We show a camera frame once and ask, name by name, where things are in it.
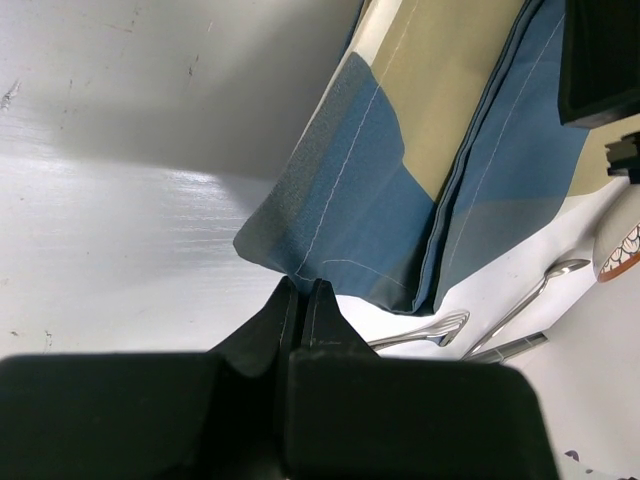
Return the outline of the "silver spoon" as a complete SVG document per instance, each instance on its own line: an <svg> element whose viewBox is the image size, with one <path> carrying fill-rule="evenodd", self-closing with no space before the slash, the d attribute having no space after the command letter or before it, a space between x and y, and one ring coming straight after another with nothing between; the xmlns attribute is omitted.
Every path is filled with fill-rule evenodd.
<svg viewBox="0 0 640 480"><path fill-rule="evenodd" d="M554 279L567 275L585 268L591 263L585 258L573 258L566 260L558 260L549 266L544 272L542 279L538 284L526 294L504 317L502 317L494 326L476 341L461 357L463 361L471 359L478 354L484 346L495 338L512 320L521 314L529 305L531 305L546 289L549 282Z"/></svg>

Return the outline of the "flower pattern plate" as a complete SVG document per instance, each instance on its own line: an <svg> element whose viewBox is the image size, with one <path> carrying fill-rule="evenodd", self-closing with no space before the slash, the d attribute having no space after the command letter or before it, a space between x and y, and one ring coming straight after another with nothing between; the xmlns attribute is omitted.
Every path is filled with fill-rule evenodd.
<svg viewBox="0 0 640 480"><path fill-rule="evenodd" d="M639 263L639 186L628 186L601 217L593 247L598 283L609 282Z"/></svg>

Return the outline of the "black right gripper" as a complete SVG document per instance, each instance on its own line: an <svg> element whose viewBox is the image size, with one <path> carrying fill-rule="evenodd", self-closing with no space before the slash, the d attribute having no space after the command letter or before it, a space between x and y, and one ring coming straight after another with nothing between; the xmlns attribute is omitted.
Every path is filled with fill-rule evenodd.
<svg viewBox="0 0 640 480"><path fill-rule="evenodd" d="M565 3L558 93L563 125L595 129L639 113L638 0ZM609 177L640 184L640 133L605 146Z"/></svg>

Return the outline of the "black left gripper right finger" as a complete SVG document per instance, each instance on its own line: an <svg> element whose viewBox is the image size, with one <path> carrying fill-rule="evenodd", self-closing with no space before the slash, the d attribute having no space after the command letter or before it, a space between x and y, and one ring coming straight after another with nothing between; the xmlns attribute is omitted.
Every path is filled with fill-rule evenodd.
<svg viewBox="0 0 640 480"><path fill-rule="evenodd" d="M293 479L555 479L538 398L499 364L384 358L312 288L289 358L284 462Z"/></svg>

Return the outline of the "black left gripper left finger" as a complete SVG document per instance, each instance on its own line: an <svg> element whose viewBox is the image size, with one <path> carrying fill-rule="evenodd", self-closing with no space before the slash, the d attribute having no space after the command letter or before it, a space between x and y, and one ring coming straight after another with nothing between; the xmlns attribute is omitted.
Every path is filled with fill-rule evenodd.
<svg viewBox="0 0 640 480"><path fill-rule="evenodd" d="M298 293L206 352L12 356L1 363L5 479L213 479L272 424Z"/></svg>

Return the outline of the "blue and tan placemat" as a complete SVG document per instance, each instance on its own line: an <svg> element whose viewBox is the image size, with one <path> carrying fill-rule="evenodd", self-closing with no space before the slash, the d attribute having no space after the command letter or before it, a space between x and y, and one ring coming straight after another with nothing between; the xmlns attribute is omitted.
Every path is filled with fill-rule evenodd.
<svg viewBox="0 0 640 480"><path fill-rule="evenodd" d="M234 246L400 315L607 183L558 113L562 1L376 1Z"/></svg>

